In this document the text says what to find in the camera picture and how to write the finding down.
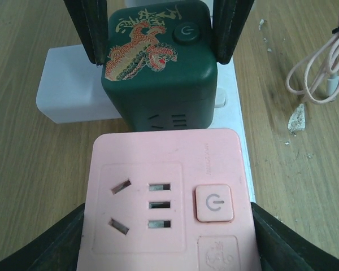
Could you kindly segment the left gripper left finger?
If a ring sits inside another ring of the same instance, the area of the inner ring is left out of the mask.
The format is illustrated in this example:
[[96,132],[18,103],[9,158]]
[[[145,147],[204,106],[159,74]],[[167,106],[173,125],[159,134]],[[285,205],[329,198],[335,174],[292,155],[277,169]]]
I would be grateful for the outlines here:
[[0,270],[76,270],[85,204],[0,261]]

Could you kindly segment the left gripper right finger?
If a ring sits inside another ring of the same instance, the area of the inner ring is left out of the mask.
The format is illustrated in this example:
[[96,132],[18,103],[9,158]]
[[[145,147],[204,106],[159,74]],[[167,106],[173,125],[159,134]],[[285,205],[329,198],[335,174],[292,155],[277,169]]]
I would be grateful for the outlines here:
[[262,270],[339,270],[339,259],[251,203]]

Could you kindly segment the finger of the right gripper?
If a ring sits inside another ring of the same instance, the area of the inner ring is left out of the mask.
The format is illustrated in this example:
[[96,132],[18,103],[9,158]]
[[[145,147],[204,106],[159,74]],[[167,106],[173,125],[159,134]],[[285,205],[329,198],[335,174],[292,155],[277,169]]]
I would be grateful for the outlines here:
[[89,61],[103,65],[108,41],[106,0],[64,0]]
[[230,62],[252,7],[253,0],[214,0],[214,53],[220,64]]

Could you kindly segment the green dragon cube adapter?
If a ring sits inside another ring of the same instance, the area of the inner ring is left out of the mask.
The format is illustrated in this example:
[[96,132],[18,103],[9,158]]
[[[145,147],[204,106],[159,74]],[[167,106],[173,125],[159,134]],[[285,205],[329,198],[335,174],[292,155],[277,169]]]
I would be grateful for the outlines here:
[[218,68],[202,1],[124,8],[108,21],[102,87],[135,132],[212,123]]

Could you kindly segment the white power strip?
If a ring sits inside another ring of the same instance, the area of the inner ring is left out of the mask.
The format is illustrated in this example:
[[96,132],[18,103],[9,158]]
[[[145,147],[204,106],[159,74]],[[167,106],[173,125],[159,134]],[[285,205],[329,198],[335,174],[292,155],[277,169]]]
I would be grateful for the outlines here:
[[218,64],[218,80],[215,98],[215,109],[211,128],[229,128],[234,130],[241,142],[242,156],[245,165],[250,200],[256,201],[254,182],[251,172],[249,152],[246,142],[245,126],[241,109],[234,61]]

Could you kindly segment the pink cube socket adapter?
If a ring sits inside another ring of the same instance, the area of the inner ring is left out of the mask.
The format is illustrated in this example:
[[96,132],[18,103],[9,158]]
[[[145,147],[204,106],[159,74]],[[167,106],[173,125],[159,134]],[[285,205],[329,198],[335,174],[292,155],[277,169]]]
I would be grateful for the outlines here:
[[260,270],[237,133],[99,136],[77,269]]

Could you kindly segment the white plug adapter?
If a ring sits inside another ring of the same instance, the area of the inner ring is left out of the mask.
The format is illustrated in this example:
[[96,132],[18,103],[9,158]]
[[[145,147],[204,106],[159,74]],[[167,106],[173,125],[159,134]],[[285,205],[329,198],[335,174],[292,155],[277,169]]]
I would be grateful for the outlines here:
[[120,118],[102,84],[102,66],[82,45],[47,52],[36,96],[37,108],[56,124]]

